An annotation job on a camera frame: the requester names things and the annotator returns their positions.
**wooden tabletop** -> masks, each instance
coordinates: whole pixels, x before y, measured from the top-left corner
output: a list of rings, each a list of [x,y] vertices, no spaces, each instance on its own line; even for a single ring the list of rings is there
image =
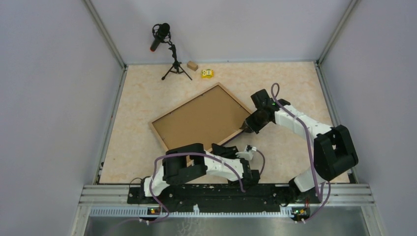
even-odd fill
[[[323,92],[313,62],[265,62],[199,64],[194,72],[170,73],[171,65],[131,65],[128,68],[116,114],[100,183],[129,183],[136,177],[150,176],[153,161],[165,152],[148,123],[220,82],[247,107],[255,110],[250,95],[278,82],[279,98],[291,102],[299,111],[325,124],[331,124]],[[214,70],[211,79],[200,78],[201,69]],[[247,144],[257,147],[266,157],[260,183],[287,183],[309,167],[307,145],[303,138],[285,127],[269,123],[261,132],[242,134],[226,146],[242,150]],[[258,155],[250,162],[260,169]],[[204,176],[194,183],[226,183],[226,179]],[[349,182],[346,173],[333,182]]]

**wooden tray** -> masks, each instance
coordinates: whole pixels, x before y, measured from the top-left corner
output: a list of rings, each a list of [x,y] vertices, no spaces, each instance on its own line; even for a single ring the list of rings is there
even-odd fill
[[[243,130],[252,112],[221,83],[151,121],[150,127],[165,150],[202,143],[222,145]]]

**black microphone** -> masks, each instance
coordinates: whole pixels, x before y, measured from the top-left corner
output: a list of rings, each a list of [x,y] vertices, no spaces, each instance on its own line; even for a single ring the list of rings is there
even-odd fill
[[[155,52],[156,48],[159,46],[161,42],[164,42],[165,37],[170,33],[170,26],[168,23],[157,24],[153,26],[152,34],[155,40],[153,41],[152,45],[150,46],[150,50]]]

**yellow object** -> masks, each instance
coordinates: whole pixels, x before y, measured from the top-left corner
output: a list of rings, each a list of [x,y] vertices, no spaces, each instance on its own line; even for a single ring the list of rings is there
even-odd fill
[[[214,76],[214,71],[211,69],[201,70],[201,78],[211,78]]]

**microphone stand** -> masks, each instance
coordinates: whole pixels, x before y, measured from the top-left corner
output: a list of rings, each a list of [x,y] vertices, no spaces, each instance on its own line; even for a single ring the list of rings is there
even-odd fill
[[[162,80],[165,80],[165,77],[168,75],[169,72],[175,73],[175,74],[182,74],[185,73],[191,80],[193,80],[187,72],[181,67],[181,62],[177,60],[177,49],[175,48],[175,45],[171,42],[171,39],[167,42],[170,45],[169,50],[172,51],[172,57],[174,58],[174,63],[172,63],[171,68],[167,71],[167,73],[162,77]]]

